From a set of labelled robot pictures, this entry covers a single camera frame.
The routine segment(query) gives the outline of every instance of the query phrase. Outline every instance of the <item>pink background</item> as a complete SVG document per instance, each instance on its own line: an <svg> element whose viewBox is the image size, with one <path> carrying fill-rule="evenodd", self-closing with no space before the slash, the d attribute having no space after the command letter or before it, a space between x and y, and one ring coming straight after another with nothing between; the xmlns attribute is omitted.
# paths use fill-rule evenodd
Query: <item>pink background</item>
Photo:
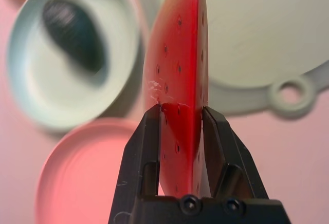
<svg viewBox="0 0 329 224"><path fill-rule="evenodd" d="M33 223L36 183L60 139L24 117L7 84L6 46L21 4L0 0L0 223L5 224ZM323 92L314 110L297 121L281 120L269 111L228 119L251 151L270 198L283 202L293 223L328 222L328 101L329 92ZM140 95L127 117L142 117Z"/></svg>

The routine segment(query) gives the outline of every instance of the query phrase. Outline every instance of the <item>round ring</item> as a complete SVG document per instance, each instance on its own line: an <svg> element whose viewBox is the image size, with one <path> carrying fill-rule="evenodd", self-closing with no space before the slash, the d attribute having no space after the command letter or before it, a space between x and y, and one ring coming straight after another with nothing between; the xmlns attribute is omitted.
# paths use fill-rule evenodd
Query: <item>round ring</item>
<svg viewBox="0 0 329 224"><path fill-rule="evenodd" d="M301 92L297 103L288 103L280 95L285 85L294 86ZM306 76L295 76L275 82L269 88L269 103L272 109L286 118L298 118L306 115L313 107L316 91L311 80Z"/></svg>

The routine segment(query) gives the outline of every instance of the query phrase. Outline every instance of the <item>black plastic part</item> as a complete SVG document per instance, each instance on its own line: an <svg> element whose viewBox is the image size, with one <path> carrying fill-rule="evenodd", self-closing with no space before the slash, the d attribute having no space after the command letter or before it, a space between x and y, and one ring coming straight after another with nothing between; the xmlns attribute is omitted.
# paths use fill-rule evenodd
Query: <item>black plastic part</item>
<svg viewBox="0 0 329 224"><path fill-rule="evenodd" d="M157 196L161 106L148 110L125 147L109 224L288 224L269 200L253 159L221 114L205 107L206 166L213 198Z"/></svg>
<svg viewBox="0 0 329 224"><path fill-rule="evenodd" d="M161 106L148 110L124 148L108 223L128 223L135 198L158 194Z"/></svg>
<svg viewBox="0 0 329 224"><path fill-rule="evenodd" d="M268 199L250 152L225 117L209 107L202 117L211 196Z"/></svg>

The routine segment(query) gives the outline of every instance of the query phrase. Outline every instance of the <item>orange object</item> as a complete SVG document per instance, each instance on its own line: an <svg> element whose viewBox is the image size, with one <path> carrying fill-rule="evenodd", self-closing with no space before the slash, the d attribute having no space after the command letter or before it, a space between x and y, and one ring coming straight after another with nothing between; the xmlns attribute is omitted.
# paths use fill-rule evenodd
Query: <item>orange object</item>
<svg viewBox="0 0 329 224"><path fill-rule="evenodd" d="M201 112L208 103L207 24L206 0L165 0L145 57L145 107L162 104L160 183L170 196L199 196Z"/></svg>

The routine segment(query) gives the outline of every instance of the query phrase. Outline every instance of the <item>white plate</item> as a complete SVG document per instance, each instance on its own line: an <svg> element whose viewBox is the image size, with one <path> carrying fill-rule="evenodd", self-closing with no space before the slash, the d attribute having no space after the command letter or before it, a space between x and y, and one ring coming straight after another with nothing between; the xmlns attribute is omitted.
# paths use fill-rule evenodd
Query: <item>white plate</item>
<svg viewBox="0 0 329 224"><path fill-rule="evenodd" d="M137 58L139 27L129 0L77 0L93 16L109 65L86 79L46 32L41 15L47 1L27 0L19 13L8 49L9 79L31 119L52 130L70 130L102 114L123 90Z"/></svg>

